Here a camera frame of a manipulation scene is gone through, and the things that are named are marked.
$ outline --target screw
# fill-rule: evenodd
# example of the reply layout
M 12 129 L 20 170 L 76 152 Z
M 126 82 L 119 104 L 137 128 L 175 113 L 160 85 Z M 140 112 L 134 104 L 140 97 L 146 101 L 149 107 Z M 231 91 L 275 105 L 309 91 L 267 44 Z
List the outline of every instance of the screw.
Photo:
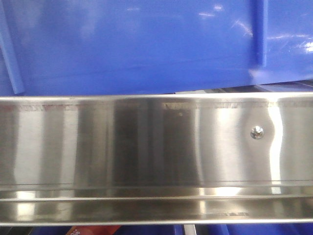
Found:
M 252 128 L 250 135 L 252 138 L 254 138 L 255 140 L 259 140 L 262 139 L 263 135 L 264 135 L 264 131 L 263 128 L 260 126 L 255 126 Z

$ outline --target metal strip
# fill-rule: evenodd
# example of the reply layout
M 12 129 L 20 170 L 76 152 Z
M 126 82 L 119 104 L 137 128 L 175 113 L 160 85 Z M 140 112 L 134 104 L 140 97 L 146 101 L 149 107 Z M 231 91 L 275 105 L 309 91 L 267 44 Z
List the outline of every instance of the metal strip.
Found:
M 0 224 L 313 221 L 312 115 L 313 93 L 1 97 Z

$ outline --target stainless steel shelf edge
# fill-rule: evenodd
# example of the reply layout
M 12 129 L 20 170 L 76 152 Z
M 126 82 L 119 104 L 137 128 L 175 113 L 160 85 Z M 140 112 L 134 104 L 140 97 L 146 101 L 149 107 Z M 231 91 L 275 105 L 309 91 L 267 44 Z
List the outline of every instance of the stainless steel shelf edge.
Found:
M 0 224 L 313 221 L 313 93 L 0 97 Z

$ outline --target brushed steel panel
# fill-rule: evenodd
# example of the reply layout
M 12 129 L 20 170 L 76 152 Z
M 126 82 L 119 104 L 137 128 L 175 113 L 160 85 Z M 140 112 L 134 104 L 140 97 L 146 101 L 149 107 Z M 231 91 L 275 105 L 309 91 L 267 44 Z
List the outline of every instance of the brushed steel panel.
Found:
M 1 97 L 0 223 L 313 220 L 312 116 L 313 93 Z

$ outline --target blue container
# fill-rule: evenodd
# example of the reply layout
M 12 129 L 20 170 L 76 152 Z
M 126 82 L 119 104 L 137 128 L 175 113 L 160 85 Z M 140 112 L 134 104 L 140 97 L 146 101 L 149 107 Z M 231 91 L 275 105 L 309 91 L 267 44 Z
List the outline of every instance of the blue container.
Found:
M 1 0 L 0 95 L 162 94 L 309 79 L 312 9 L 312 0 Z

